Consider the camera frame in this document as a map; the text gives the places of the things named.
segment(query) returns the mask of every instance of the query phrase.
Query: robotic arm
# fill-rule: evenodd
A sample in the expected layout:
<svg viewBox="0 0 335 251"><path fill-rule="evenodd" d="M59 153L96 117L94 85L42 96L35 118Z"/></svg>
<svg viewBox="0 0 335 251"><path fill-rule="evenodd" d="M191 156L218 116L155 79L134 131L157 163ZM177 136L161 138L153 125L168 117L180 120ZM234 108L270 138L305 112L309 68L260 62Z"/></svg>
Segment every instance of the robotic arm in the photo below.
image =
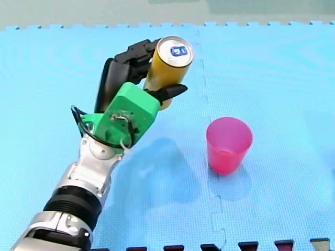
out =
<svg viewBox="0 0 335 251"><path fill-rule="evenodd" d="M82 136L79 159L67 168L43 211L10 251L91 250L111 172L152 125L162 102L187 90L184 85L154 92L136 86L147 76L157 42L133 44L106 61L94 113L72 106Z"/></svg>

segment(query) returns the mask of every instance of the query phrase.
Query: green robot part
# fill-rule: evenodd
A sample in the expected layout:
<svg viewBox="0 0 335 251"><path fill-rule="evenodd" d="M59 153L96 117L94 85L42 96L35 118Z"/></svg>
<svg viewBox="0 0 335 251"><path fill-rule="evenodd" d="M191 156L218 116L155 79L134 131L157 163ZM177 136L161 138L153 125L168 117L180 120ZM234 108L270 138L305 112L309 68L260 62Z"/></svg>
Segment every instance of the green robot part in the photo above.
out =
<svg viewBox="0 0 335 251"><path fill-rule="evenodd" d="M104 113L82 115L92 134L113 145L134 145L155 121L160 102L131 82L124 83Z"/></svg>

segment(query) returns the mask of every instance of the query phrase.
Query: pink plastic cup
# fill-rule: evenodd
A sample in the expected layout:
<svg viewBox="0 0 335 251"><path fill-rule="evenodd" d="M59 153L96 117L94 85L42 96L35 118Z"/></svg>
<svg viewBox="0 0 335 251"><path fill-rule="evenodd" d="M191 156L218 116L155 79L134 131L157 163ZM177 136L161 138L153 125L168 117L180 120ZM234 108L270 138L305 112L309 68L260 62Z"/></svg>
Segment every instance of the pink plastic cup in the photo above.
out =
<svg viewBox="0 0 335 251"><path fill-rule="evenodd" d="M219 174L233 173L252 144L252 132L241 120L219 118L207 128L209 167Z"/></svg>

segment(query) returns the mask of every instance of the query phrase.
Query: black cable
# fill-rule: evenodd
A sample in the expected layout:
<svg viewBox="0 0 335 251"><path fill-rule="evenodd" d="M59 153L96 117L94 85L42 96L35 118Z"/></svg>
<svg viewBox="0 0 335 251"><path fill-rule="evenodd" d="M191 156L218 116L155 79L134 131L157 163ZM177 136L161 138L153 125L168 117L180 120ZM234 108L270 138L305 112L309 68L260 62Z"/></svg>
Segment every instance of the black cable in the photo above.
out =
<svg viewBox="0 0 335 251"><path fill-rule="evenodd" d="M92 139L96 140L97 142L99 142L103 145L106 145L106 146L109 146L109 147L112 147L112 148L123 149L123 147L120 144L119 145L110 144L110 143L108 143L104 140L99 139L98 137L94 136L93 134L91 134L90 131L88 130L88 128L86 127L86 125L83 123L82 118L81 118L81 115L85 115L87 113L79 110L75 106L71 106L71 111L72 111L72 115L73 115L74 120L77 123L77 125L80 126L80 128L88 136L90 136ZM80 131L81 137L83 137L83 132L81 130L79 130L79 131ZM129 135L130 135L130 144L129 144L129 146L127 146L127 148L131 148L134 144L134 141L135 141L135 131L134 131L134 128L133 128L132 123L131 123L130 120L128 120L128 132L129 132Z"/></svg>

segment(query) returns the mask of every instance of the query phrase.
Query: can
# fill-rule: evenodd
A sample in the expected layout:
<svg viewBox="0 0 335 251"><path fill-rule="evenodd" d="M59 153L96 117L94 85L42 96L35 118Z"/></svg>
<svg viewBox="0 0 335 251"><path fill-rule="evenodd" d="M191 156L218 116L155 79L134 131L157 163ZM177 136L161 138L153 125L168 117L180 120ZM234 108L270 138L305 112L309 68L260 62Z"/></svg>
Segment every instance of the can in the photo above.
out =
<svg viewBox="0 0 335 251"><path fill-rule="evenodd" d="M160 39L156 45L143 89L159 90L162 87L180 84L193 58L193 48L185 39L177 36ZM160 110L166 109L171 102L172 99L164 101Z"/></svg>

